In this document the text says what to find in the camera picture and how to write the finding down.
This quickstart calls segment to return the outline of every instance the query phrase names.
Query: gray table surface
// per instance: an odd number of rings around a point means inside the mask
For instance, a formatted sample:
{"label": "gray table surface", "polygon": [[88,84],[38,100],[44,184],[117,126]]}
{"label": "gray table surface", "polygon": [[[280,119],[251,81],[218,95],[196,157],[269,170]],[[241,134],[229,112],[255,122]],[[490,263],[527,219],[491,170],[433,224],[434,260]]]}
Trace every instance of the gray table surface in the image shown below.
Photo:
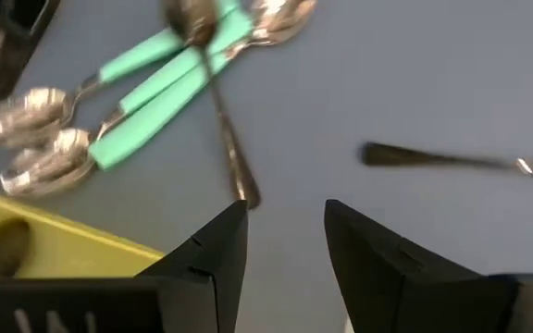
{"label": "gray table surface", "polygon": [[[75,87],[159,31],[157,9],[65,1],[18,91]],[[76,124],[93,127],[151,72],[82,105]],[[533,0],[321,0],[295,40],[248,51],[221,82],[265,198],[250,216],[238,331],[342,331],[328,198],[476,271],[533,271],[533,179],[355,158],[364,140],[532,155]],[[202,93],[125,163],[32,204],[171,251],[230,202],[212,107]],[[0,149],[0,168],[9,158]]]}

